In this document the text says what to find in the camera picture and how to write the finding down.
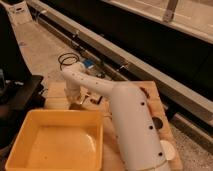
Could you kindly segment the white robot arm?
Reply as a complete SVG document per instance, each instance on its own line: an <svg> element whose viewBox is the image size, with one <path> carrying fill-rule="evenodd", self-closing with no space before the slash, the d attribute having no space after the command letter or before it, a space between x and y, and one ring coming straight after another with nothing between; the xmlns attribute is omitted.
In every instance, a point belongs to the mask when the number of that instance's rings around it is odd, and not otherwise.
<svg viewBox="0 0 213 171"><path fill-rule="evenodd" d="M67 89L83 86L109 99L112 122L127 171L171 171L145 93L130 81L109 81L85 73L77 62L61 71Z"/></svg>

